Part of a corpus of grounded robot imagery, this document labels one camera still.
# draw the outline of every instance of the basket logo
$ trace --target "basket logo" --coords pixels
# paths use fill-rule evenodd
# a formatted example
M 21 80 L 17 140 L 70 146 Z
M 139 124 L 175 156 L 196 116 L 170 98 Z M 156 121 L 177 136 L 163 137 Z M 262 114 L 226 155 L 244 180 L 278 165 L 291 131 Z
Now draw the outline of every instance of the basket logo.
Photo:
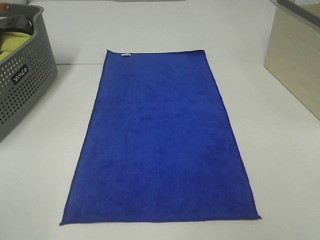
M 17 85 L 24 78 L 24 76 L 29 72 L 27 64 L 23 65 L 12 77 L 11 80 L 14 85 Z

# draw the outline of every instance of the dark gray fabric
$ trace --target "dark gray fabric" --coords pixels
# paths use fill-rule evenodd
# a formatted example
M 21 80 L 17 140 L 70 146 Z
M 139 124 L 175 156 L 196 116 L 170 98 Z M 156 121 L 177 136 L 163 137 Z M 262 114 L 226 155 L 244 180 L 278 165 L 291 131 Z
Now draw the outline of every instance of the dark gray fabric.
M 0 33 L 19 32 L 32 35 L 34 28 L 25 15 L 14 15 L 0 19 Z

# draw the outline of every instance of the laundry basket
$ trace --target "laundry basket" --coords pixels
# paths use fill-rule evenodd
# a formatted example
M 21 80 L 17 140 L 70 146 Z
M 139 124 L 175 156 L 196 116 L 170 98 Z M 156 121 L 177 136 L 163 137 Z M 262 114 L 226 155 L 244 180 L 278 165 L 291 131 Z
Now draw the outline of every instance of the laundry basket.
M 33 35 L 0 61 L 0 140 L 30 111 L 57 76 L 40 6 L 0 3 L 0 17 L 25 15 Z

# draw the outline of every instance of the towel tag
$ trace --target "towel tag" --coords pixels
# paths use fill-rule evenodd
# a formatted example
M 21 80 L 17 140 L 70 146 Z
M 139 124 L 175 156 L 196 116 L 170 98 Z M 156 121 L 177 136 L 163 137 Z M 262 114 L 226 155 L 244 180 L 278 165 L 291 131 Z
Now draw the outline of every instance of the towel tag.
M 123 53 L 121 54 L 122 57 L 130 57 L 131 56 L 131 53 L 127 52 L 127 53 Z
M 23 65 L 12 77 L 11 80 L 14 85 L 17 85 L 24 76 L 29 72 L 27 64 Z

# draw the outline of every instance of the white surface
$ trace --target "white surface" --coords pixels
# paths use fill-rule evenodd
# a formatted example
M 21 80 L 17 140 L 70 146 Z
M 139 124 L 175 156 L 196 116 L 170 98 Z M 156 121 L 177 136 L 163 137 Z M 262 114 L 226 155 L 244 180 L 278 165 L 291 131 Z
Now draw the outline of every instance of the white surface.
M 105 51 L 204 49 L 209 61 L 260 61 L 275 6 L 269 0 L 33 2 L 57 63 L 102 64 Z
M 6 3 L 13 3 L 13 4 L 27 4 L 27 0 L 7 0 Z
M 31 2 L 58 2 L 63 0 L 29 0 Z M 176 2 L 176 1 L 185 1 L 185 0 L 99 0 L 99 1 L 116 1 L 116 2 Z

